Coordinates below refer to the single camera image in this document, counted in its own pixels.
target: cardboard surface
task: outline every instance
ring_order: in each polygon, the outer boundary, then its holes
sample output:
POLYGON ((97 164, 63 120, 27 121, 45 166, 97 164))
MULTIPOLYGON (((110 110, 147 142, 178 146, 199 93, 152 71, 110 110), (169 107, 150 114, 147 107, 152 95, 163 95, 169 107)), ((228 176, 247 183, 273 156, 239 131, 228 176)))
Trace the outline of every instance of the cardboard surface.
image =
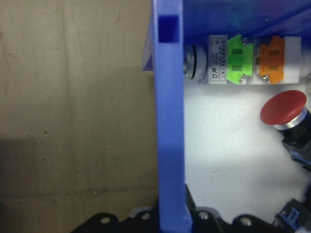
POLYGON ((70 232, 157 197, 145 0, 0 0, 0 232, 70 232))

